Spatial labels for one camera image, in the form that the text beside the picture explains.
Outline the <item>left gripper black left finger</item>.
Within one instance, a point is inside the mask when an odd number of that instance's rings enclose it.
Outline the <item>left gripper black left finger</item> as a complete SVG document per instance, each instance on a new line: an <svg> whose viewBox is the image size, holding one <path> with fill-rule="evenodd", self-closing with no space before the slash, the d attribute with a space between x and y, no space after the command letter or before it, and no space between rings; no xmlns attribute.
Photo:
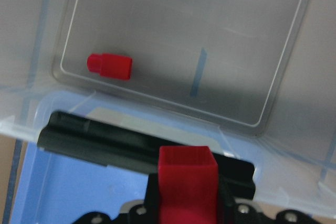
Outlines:
<svg viewBox="0 0 336 224"><path fill-rule="evenodd" d="M117 217L92 211L72 223L159 223L160 193L157 174L148 176L145 198L142 203L128 202L129 209L121 210Z"/></svg>

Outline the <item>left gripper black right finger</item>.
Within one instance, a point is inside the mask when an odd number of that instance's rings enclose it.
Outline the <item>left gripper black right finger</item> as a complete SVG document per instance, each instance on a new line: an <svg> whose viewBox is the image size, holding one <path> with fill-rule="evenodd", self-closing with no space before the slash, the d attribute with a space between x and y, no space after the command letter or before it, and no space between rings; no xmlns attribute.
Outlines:
<svg viewBox="0 0 336 224"><path fill-rule="evenodd" d="M278 211L267 216L253 201L256 191L254 181L236 180L218 176L218 223L321 223L318 219L298 210Z"/></svg>

